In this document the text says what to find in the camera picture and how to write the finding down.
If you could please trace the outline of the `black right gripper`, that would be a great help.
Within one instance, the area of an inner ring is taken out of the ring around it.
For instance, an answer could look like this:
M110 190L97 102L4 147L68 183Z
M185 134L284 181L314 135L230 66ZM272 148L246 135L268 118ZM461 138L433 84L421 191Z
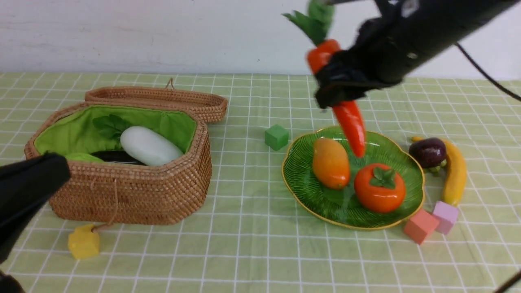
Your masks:
M318 73L315 100L319 108L363 98L366 92L392 87L403 80L403 58L392 34L398 19L372 18L360 26L348 49L334 52Z

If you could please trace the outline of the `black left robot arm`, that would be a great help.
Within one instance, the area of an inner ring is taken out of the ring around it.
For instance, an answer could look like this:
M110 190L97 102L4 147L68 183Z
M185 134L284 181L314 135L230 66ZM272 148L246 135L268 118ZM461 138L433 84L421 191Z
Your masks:
M0 168L0 263L37 212L71 178L67 159L48 153Z

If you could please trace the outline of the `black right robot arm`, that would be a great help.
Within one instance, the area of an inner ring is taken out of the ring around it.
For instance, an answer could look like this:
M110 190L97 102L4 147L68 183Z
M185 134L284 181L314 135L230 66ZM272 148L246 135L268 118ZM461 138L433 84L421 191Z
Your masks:
M354 44L335 52L315 78L320 108L398 85L416 68L517 4L516 0L376 2L381 17L366 20Z

